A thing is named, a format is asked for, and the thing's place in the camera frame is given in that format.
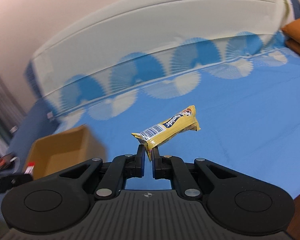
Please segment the dark red blue stick sachet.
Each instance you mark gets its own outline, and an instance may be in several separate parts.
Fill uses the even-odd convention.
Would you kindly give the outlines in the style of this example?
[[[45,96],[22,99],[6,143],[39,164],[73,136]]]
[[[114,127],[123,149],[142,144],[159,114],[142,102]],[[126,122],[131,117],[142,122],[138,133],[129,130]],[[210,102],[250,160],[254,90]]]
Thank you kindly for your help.
[[[36,165],[36,163],[32,162],[32,161],[27,163],[25,166],[24,174],[33,175],[35,165]]]

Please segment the yellow wafer bar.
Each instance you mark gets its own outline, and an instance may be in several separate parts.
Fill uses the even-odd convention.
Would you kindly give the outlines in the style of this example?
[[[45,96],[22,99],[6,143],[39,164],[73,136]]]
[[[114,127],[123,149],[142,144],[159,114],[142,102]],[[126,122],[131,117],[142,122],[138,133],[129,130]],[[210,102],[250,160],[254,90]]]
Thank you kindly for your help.
[[[153,125],[140,133],[131,133],[131,135],[145,147],[148,159],[152,161],[152,152],[155,147],[168,142],[179,133],[199,130],[200,126],[196,118],[195,105],[190,105],[171,118]]]

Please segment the black smartphone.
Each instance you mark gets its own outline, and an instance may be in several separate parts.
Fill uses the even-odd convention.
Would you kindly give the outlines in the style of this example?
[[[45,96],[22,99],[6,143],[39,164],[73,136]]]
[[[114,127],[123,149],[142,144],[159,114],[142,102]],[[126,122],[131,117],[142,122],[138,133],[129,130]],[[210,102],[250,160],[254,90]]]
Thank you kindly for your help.
[[[15,156],[7,154],[0,158],[0,171],[9,170],[14,166]]]

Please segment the brown cardboard box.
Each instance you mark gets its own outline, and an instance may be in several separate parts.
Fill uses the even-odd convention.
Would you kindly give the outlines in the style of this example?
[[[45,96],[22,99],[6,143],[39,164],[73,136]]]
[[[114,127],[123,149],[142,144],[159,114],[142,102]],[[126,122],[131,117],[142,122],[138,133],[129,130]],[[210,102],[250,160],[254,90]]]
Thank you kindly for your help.
[[[32,176],[39,179],[92,158],[107,161],[106,148],[88,126],[81,125],[36,140],[31,146],[23,172],[27,163],[35,162]]]

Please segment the blue sofa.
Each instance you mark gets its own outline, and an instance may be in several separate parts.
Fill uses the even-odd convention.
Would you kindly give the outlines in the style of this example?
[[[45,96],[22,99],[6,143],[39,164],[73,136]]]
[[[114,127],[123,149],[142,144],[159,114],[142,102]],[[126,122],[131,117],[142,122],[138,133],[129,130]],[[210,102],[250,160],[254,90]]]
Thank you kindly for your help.
[[[22,171],[32,144],[37,139],[51,135],[59,126],[59,121],[55,117],[56,108],[43,97],[31,62],[26,67],[24,75],[37,101],[15,132],[8,148],[8,153],[15,157],[15,172]]]

